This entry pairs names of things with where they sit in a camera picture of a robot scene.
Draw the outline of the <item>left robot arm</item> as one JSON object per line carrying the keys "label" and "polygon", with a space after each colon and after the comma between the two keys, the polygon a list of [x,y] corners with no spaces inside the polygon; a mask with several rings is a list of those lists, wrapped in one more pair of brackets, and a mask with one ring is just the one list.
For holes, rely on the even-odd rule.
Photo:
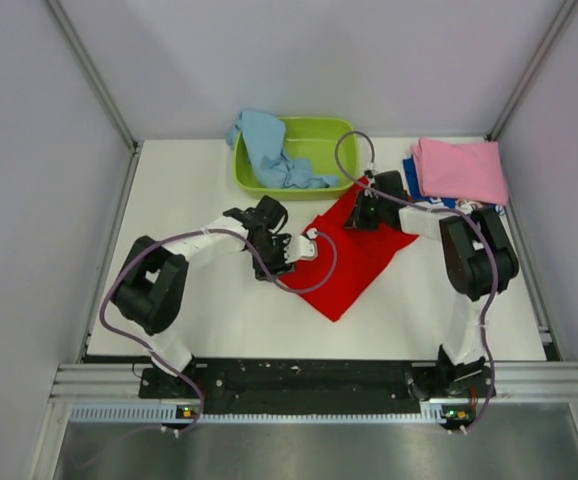
{"label": "left robot arm", "polygon": [[244,252],[248,245],[255,248],[251,254],[255,279],[264,281],[270,275],[292,272],[292,235],[281,231],[287,221],[287,209],[264,196],[253,207],[224,211],[196,235],[169,245],[160,245],[147,235],[134,241],[119,284],[111,289],[110,301],[147,335],[147,350],[163,371],[161,384],[172,395],[189,394],[196,382],[194,370],[187,366],[193,354],[174,333],[189,273],[226,255]]}

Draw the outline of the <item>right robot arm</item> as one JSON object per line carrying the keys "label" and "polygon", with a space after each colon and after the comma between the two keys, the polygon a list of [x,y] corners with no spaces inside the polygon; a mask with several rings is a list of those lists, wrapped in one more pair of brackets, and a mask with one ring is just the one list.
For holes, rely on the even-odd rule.
{"label": "right robot arm", "polygon": [[493,207],[470,213],[414,203],[396,170],[365,171],[361,189],[345,223],[347,229],[375,230],[382,225],[441,245],[445,271],[455,296],[449,326],[438,350],[431,380],[418,382],[428,393],[456,396],[484,375],[491,357],[487,319],[494,297],[519,273],[519,261]]}

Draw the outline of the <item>blue printed folded t shirt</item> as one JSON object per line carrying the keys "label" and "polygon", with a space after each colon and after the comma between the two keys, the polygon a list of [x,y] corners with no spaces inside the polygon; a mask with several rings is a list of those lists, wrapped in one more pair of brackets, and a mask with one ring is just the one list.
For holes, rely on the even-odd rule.
{"label": "blue printed folded t shirt", "polygon": [[414,156],[405,159],[403,167],[414,200],[442,203],[449,208],[467,202],[503,208],[509,200],[500,171],[460,163],[423,163]]}

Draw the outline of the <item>green plastic basin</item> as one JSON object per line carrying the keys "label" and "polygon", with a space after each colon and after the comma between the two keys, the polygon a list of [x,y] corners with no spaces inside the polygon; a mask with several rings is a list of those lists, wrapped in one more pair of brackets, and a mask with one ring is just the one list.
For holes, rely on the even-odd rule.
{"label": "green plastic basin", "polygon": [[233,178],[238,187],[252,198],[269,195],[280,201],[315,201],[341,197],[352,186],[345,176],[359,172],[357,141],[345,137],[353,130],[349,122],[334,117],[277,117],[286,125],[284,146],[290,156],[307,158],[317,175],[336,175],[338,187],[328,189],[271,189],[255,178],[242,143],[233,151]]}

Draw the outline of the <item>pink folded t shirt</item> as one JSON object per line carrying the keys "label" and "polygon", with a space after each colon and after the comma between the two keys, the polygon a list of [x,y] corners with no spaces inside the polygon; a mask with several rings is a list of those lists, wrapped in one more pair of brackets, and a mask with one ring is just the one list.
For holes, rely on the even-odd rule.
{"label": "pink folded t shirt", "polygon": [[423,195],[507,204],[509,194],[497,142],[451,144],[421,138],[413,145],[412,154]]}

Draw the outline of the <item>light blue t shirt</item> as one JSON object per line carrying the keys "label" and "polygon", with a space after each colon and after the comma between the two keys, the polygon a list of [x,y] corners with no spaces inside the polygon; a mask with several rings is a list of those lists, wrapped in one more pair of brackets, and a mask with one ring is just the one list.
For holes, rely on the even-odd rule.
{"label": "light blue t shirt", "polygon": [[336,175],[317,175],[307,158],[294,158],[285,146],[286,125],[257,110],[241,110],[225,141],[233,150],[242,143],[256,180],[271,189],[328,189],[338,187]]}

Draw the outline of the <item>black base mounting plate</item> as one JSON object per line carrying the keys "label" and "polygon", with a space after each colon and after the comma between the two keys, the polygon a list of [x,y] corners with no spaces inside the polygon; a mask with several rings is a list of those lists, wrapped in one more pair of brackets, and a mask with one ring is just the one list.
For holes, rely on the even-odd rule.
{"label": "black base mounting plate", "polygon": [[202,398],[211,414],[382,414],[418,412],[426,400],[472,403],[495,393],[488,367],[461,389],[428,393],[418,382],[434,373],[434,362],[197,357],[181,377],[144,369],[139,396]]}

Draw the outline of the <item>aluminium frame post right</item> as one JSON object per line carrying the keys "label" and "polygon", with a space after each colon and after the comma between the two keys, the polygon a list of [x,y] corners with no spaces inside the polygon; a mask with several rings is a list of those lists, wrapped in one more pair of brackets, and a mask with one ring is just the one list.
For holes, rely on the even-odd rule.
{"label": "aluminium frame post right", "polygon": [[537,80],[547,59],[553,52],[560,38],[568,28],[578,10],[578,0],[561,1],[554,18],[550,21],[545,34],[533,52],[528,64],[516,82],[508,100],[486,135],[488,141],[499,141],[508,127],[514,114],[529,93],[532,84]]}

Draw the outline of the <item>aluminium frame post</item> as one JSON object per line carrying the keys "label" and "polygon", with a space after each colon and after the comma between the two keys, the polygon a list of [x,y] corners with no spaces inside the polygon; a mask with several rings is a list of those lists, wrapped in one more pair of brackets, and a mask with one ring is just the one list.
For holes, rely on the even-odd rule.
{"label": "aluminium frame post", "polygon": [[42,4],[47,9],[49,16],[55,23],[60,35],[63,37],[78,68],[82,72],[113,129],[130,151],[136,150],[139,142],[136,140],[127,122],[124,120],[113,95],[77,32],[68,12],[62,5],[62,2],[58,0],[43,0]]}
{"label": "aluminium frame post", "polygon": [[547,59],[553,52],[560,38],[568,28],[578,10],[578,0],[561,1],[554,18],[550,21],[545,34],[533,52],[528,64],[516,82],[508,100],[486,135],[488,141],[499,141],[508,127],[514,114],[529,93],[532,84],[537,80]]}

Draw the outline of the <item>aluminium frame post left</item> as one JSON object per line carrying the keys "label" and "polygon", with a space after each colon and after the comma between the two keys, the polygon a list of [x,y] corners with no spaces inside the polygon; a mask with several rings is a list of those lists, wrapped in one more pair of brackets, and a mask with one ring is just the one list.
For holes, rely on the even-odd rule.
{"label": "aluminium frame post left", "polygon": [[139,142],[136,140],[127,122],[124,120],[113,95],[77,32],[68,12],[62,5],[62,2],[58,0],[43,0],[42,4],[47,9],[49,16],[55,23],[60,35],[63,37],[78,68],[82,72],[113,129],[130,151],[136,150]]}

